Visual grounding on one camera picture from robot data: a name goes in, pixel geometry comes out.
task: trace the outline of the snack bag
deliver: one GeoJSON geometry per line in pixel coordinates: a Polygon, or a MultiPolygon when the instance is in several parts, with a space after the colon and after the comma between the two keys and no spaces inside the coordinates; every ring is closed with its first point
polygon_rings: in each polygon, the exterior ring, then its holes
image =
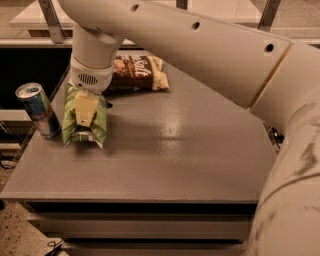
{"type": "Polygon", "coordinates": [[[107,105],[104,96],[100,95],[96,114],[89,128],[77,125],[75,113],[75,96],[79,89],[70,83],[66,86],[66,100],[63,113],[62,141],[93,141],[102,148],[107,134],[107,105]]]}
{"type": "Polygon", "coordinates": [[[169,90],[167,76],[161,69],[162,59],[155,56],[117,56],[107,92],[169,90]]]}

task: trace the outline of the blue can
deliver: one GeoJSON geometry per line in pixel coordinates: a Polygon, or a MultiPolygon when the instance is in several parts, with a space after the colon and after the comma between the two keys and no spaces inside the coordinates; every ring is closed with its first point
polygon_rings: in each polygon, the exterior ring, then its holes
{"type": "Polygon", "coordinates": [[[40,84],[28,83],[20,86],[16,90],[16,96],[42,137],[51,139],[61,133],[60,122],[40,84]]]}

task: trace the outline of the table surface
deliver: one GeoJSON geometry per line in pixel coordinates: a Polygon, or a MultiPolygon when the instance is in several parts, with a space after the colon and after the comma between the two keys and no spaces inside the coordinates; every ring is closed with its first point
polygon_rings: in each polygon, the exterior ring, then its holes
{"type": "MultiPolygon", "coordinates": [[[[175,7],[176,0],[158,0],[162,4],[175,7]]],[[[72,20],[64,13],[57,0],[52,0],[59,22],[63,29],[72,29],[72,20]]],[[[228,22],[244,23],[256,27],[261,13],[250,0],[189,0],[188,10],[228,22]]],[[[47,28],[38,1],[34,1],[10,22],[14,28],[47,28]]]]}
{"type": "MultiPolygon", "coordinates": [[[[36,131],[0,197],[257,202],[276,157],[262,122],[176,68],[164,71],[170,92],[108,97],[103,149],[36,131]]],[[[60,120],[68,79],[52,102],[60,120]]]]}

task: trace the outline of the can lid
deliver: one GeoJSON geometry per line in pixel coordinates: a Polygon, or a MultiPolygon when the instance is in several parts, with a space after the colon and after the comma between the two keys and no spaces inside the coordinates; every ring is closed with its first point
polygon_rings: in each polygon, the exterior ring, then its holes
{"type": "Polygon", "coordinates": [[[16,96],[21,99],[31,98],[37,95],[42,90],[42,86],[37,83],[28,83],[21,85],[16,90],[16,96]]]}

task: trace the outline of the green chip bag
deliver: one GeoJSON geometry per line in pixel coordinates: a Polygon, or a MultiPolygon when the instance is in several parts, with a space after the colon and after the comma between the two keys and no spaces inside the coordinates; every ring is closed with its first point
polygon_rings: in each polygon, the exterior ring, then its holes
{"type": "Polygon", "coordinates": [[[102,148],[107,134],[107,104],[100,95],[99,104],[90,128],[77,125],[75,113],[75,96],[80,91],[70,83],[66,86],[66,99],[62,122],[62,141],[68,145],[70,141],[93,141],[102,148]]]}

